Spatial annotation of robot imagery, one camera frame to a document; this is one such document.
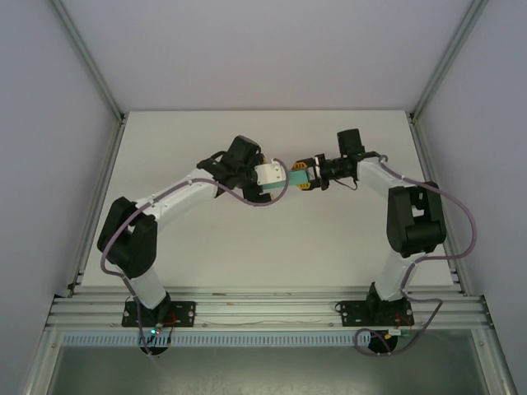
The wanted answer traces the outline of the teal paper box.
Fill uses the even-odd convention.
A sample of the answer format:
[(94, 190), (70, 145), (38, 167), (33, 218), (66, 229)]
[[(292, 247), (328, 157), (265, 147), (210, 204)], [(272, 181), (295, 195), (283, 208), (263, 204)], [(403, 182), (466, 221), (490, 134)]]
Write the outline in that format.
[[(291, 170), (289, 172), (289, 186), (299, 186), (308, 184), (310, 182), (307, 170)], [(272, 184), (265, 184), (262, 186), (263, 191), (284, 188), (285, 182), (280, 181)]]

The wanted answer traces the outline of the grey metal sheet panel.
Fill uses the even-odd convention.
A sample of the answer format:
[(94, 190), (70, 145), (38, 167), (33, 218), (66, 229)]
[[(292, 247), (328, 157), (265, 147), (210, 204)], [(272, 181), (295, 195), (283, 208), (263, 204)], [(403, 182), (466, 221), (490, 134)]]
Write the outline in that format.
[(348, 347), (67, 347), (49, 395), (491, 395), (473, 348), (436, 338), (396, 358)]

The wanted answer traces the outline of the aluminium side rail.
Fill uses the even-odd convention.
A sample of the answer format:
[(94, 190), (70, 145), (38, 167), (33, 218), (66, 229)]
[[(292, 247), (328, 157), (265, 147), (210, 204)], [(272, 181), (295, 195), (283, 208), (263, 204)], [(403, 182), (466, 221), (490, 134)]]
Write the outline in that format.
[(112, 132), (110, 145), (103, 158), (99, 176), (96, 180), (95, 191), (87, 211), (87, 218), (82, 228), (81, 237), (77, 245), (72, 266), (68, 271), (65, 295), (71, 297), (77, 285), (78, 277), (83, 273), (91, 251), (91, 246), (96, 236), (96, 228), (102, 212), (105, 196), (110, 184), (114, 164), (119, 153), (119, 148), (128, 120), (125, 114), (117, 123)]
[[(417, 151), (419, 164), (422, 168), (422, 173), (425, 180), (433, 180), (441, 185), (439, 175), (437, 174), (431, 152), (428, 149), (426, 139), (416, 121), (413, 120), (411, 114), (407, 114), (408, 126), (410, 128), (413, 143)], [(451, 214), (459, 212), (462, 216), (462, 221), (467, 221), (463, 211), (460, 210), (454, 203), (448, 202), (446, 198), (444, 202), (444, 213), (445, 213), (445, 226), (447, 230), (446, 240), (444, 242), (445, 254), (448, 256), (454, 256), (461, 254), (464, 251), (464, 247), (460, 247), (456, 239), (455, 229), (452, 227)], [(470, 295), (471, 285), (466, 281), (463, 267), (462, 258), (452, 258), (448, 260), (449, 268), (452, 271), (452, 275), (456, 278), (455, 283), (459, 286), (459, 292), (464, 296)]]

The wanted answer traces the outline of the long aluminium base rail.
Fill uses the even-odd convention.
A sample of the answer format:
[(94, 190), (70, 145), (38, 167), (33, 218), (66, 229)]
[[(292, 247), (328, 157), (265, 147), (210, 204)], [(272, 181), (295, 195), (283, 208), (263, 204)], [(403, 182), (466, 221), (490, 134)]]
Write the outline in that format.
[[(336, 305), (343, 300), (364, 300), (366, 289), (306, 292), (191, 292), (172, 288), (176, 301), (193, 301), (196, 329), (329, 329), (342, 326)], [(121, 326), (127, 294), (121, 288), (79, 287), (69, 298), (56, 298), (45, 326), (66, 329), (117, 329)], [(468, 296), (453, 288), (414, 294), (413, 317), (432, 329), (493, 328), (494, 322), (481, 296)]]

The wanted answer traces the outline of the aluminium frame post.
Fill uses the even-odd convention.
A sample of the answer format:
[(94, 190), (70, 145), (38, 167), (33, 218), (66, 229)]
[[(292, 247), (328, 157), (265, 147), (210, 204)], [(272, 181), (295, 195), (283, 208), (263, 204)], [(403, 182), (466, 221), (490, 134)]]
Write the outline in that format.
[(100, 94), (100, 97), (104, 101), (108, 110), (112, 113), (114, 118), (122, 123), (125, 117), (123, 110), (118, 105), (114, 95), (105, 80), (100, 68), (98, 67), (95, 59), (93, 58), (91, 51), (88, 49), (85, 40), (82, 38), (81, 32), (77, 28), (77, 25), (71, 17), (69, 11), (65, 7), (63, 0), (46, 0), (52, 7), (54, 13), (58, 18), (58, 23), (64, 29), (66, 36), (70, 40), (73, 48), (77, 52), (78, 57), (82, 63), (82, 66), (86, 69), (90, 76), (91, 82), (95, 89)]
[(453, 66), (464, 44), (471, 35), (474, 27), (477, 25), (485, 8), (490, 0), (471, 0), (466, 13), (461, 18), (457, 25), (454, 34), (447, 44), (444, 53), (441, 55), (437, 65), (435, 66), (430, 78), (428, 79), (423, 92), (421, 93), (417, 103), (410, 111), (409, 119), (412, 123), (416, 123), (431, 100), (439, 90), (441, 83), (445, 80), (449, 70)]

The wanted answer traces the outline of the aluminium lower frame bar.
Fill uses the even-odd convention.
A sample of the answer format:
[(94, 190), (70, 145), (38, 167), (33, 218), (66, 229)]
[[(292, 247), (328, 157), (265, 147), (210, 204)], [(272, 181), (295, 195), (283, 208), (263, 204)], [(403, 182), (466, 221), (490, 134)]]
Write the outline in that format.
[(62, 342), (62, 331), (43, 331), (22, 395), (46, 395), (48, 393)]
[(496, 331), (473, 329), (472, 337), (489, 395), (518, 395)]

